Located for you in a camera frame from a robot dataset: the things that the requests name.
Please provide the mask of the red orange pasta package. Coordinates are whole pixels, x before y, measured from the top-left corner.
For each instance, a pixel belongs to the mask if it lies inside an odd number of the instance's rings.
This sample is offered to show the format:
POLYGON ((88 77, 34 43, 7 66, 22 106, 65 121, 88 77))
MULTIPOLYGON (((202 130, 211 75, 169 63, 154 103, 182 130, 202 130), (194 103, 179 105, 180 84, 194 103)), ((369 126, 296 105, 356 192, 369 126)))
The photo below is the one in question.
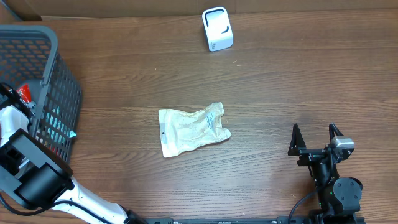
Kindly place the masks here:
POLYGON ((24 84, 20 88, 18 88, 17 93, 19 94, 24 103, 29 104, 33 102, 28 84, 24 84))

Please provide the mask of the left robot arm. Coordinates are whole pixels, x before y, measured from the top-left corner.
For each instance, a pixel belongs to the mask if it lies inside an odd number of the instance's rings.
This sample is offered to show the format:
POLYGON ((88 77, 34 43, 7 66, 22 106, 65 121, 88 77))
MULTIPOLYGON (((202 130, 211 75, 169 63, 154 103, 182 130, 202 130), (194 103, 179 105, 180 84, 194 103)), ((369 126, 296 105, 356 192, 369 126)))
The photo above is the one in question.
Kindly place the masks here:
POLYGON ((29 134, 32 115, 20 95, 1 83, 1 190, 25 208, 16 210, 2 199, 7 210, 32 216, 52 209, 87 223, 145 222, 80 185, 70 166, 29 134))

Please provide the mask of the teal snack packet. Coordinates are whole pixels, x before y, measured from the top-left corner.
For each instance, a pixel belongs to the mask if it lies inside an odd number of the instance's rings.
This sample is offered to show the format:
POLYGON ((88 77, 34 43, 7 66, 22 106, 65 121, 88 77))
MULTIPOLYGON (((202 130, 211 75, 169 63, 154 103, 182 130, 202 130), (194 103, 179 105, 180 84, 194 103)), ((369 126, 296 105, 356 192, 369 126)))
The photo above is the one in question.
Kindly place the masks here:
POLYGON ((49 137, 57 142, 64 142, 64 137, 62 137, 61 133, 68 136, 69 138, 76 137, 76 133, 72 128, 69 128, 67 124, 65 124, 59 118, 63 116, 62 111, 59 106, 56 106, 51 113, 46 113, 45 121, 50 125, 49 128, 46 128, 46 133, 49 137))

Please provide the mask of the beige plastic pouch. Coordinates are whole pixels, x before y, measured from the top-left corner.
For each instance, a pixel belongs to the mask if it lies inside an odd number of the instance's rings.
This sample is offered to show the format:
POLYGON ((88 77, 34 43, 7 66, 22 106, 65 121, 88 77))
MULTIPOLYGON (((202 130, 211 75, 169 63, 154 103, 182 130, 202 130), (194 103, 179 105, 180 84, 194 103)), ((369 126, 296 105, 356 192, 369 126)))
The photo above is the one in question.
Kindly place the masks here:
POLYGON ((159 128, 162 154, 175 157, 187 151, 216 144, 231 137, 222 125, 224 108, 221 102, 212 103, 196 112, 160 109, 159 128))

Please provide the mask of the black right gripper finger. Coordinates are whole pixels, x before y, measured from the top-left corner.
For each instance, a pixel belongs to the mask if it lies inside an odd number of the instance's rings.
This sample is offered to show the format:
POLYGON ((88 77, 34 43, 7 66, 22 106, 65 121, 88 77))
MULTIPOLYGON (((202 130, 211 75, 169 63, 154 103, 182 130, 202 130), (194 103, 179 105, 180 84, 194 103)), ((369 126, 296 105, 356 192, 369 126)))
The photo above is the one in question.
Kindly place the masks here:
POLYGON ((329 131, 329 139, 330 139, 330 141, 332 141, 332 139, 335 136, 342 136, 343 135, 343 133, 336 127, 336 125, 334 123, 330 123, 329 124, 328 131, 329 131))
POLYGON ((288 149, 289 156, 300 156, 302 151, 307 149, 305 141, 302 137, 298 124, 294 124, 292 128, 292 139, 288 149))

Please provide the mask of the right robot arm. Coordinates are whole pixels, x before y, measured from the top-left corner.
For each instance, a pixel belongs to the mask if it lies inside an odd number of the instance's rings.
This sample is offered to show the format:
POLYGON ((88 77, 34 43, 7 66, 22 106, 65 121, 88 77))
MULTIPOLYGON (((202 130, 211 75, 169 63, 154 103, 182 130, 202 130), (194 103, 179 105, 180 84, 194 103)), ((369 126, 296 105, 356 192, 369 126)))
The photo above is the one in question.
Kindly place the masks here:
POLYGON ((340 177, 336 165, 352 155, 355 143, 336 127, 328 128, 330 142, 321 149, 308 149, 297 124, 292 128, 288 155, 297 156, 297 165, 308 167, 315 190, 300 199, 291 209, 287 223, 361 224, 365 218, 357 217, 360 211, 363 184, 354 177, 340 177), (299 205, 316 195, 319 208, 306 217, 295 217, 299 205))

